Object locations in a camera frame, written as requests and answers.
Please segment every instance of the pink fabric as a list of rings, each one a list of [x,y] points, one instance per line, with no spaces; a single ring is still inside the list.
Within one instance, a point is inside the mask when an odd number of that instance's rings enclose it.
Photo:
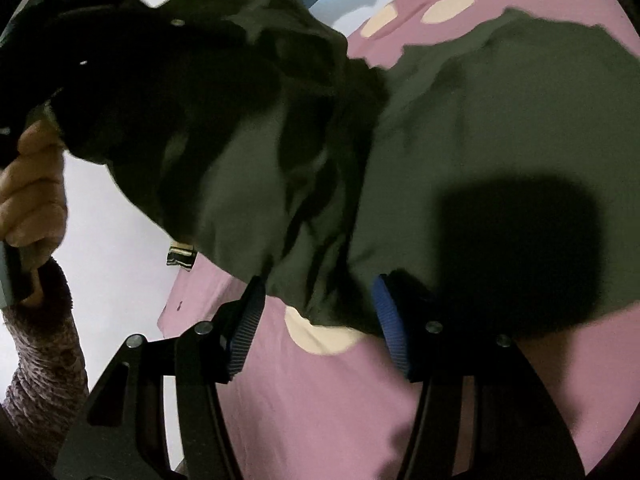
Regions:
[[[425,11],[440,0],[394,0],[398,16],[370,38],[349,37],[350,57],[372,65],[391,67],[406,44],[436,44],[459,38],[479,23],[499,17],[506,7],[517,7],[548,20],[602,25],[622,45],[640,56],[640,38],[617,0],[476,0],[453,19],[437,25],[420,22]]]
[[[437,1],[396,0],[398,17],[369,39],[356,31],[349,38],[350,56],[392,66],[403,45],[451,40],[507,6],[604,25],[640,55],[640,38],[616,0],[475,0],[447,22],[421,23]],[[191,272],[180,270],[158,326],[165,337],[180,335],[243,290],[243,283],[199,254]],[[218,388],[245,478],[394,479],[420,385],[405,382],[384,343],[372,337],[338,355],[307,353],[289,336],[285,309],[280,300],[267,300],[244,371]],[[520,343],[590,471],[640,402],[640,303],[598,323]]]

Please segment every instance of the green cloth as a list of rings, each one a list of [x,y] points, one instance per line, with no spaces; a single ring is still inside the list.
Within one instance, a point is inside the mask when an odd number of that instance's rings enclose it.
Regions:
[[[311,323],[380,334],[370,287],[399,268],[474,330],[640,299],[640,66],[602,28],[508,9],[385,71],[298,0],[154,12],[185,24],[99,114],[54,100],[71,153]]]

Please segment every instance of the metal bolt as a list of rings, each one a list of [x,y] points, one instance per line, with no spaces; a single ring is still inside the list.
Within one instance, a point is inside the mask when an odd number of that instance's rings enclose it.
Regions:
[[[427,323],[426,329],[430,334],[439,334],[442,332],[443,326],[440,322],[430,321]]]
[[[135,334],[129,336],[129,338],[127,339],[127,346],[129,348],[138,348],[140,345],[142,345],[143,342],[145,342],[145,338],[140,334]]]
[[[194,330],[198,335],[207,335],[209,332],[213,330],[213,325],[210,323],[210,321],[203,321],[198,323],[195,326]]]
[[[511,338],[504,334],[500,334],[497,338],[495,338],[495,342],[502,348],[508,348],[511,346]]]

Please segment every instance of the black metal frame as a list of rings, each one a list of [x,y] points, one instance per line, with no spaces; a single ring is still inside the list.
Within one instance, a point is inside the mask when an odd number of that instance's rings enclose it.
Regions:
[[[93,5],[90,12],[84,14],[70,11],[58,20],[58,24],[75,27],[84,22],[86,30],[90,30],[88,24],[96,15],[110,26],[115,26],[116,21],[111,18],[117,15],[126,18],[124,21],[129,28],[139,31],[139,39],[148,33],[146,39],[151,41],[160,30],[153,23],[139,27],[147,16],[140,8],[132,6],[131,0],[87,1],[100,4]],[[627,12],[633,17],[638,0],[630,1],[633,8],[626,1],[625,9],[630,9]],[[30,15],[31,21],[23,21],[17,26],[50,23],[44,18],[46,16],[36,12]],[[25,31],[19,30],[16,34],[14,27],[14,38]],[[75,45],[71,55],[77,54],[79,49],[95,47],[98,36],[92,36],[94,33],[98,34],[92,30],[88,39],[81,39],[82,45]],[[35,58],[29,56],[33,52],[18,52],[20,49],[20,41],[0,45],[2,84],[15,89],[9,101],[17,103],[21,100],[13,110],[15,117],[11,124],[15,123],[16,127],[15,132],[12,130],[6,137],[9,143],[17,140],[14,134],[20,133],[20,119],[31,107],[43,101],[43,95],[51,95],[53,89],[47,84],[57,82],[54,79],[60,76],[59,73],[46,73],[45,82],[36,91],[33,87],[29,89],[27,96],[25,85],[20,82],[25,79],[26,65],[6,62],[8,58],[22,58],[25,63],[34,63]],[[32,67],[31,70],[44,69]],[[0,116],[16,103],[2,104]],[[380,276],[374,286],[376,306],[396,365],[409,380],[424,384],[414,431],[398,478],[452,478],[464,376],[474,376],[476,384],[474,450],[471,468],[456,478],[585,478],[575,445],[558,409],[517,345],[504,335],[457,332],[455,324],[448,323],[443,317],[444,310],[438,305],[437,298],[429,298],[424,303],[424,297],[410,291],[411,287],[398,273]],[[416,301],[422,302],[420,308],[416,308]],[[147,342],[139,335],[128,338],[68,434],[55,476],[30,459],[19,440],[0,432],[0,458],[10,478],[12,474],[16,478],[33,480],[184,478],[169,469],[164,439],[162,377],[175,375],[190,479],[241,479],[215,384],[228,382],[241,370],[263,306],[264,284],[255,278],[242,300],[223,305],[211,322],[198,324],[179,338],[159,342]],[[439,325],[431,325],[431,328],[439,328],[426,330],[429,321],[437,321]],[[2,426],[6,426],[6,422],[0,417]],[[640,406],[610,453],[587,478],[640,478],[639,455]]]

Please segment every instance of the olive green fabric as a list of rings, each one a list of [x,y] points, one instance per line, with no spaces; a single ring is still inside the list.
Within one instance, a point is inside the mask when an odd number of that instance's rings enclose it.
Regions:
[[[95,121],[62,113],[71,152],[312,323],[380,334],[369,291],[393,269],[515,335],[640,298],[640,66],[603,29],[509,9],[385,71],[298,0],[156,12],[185,41]]]

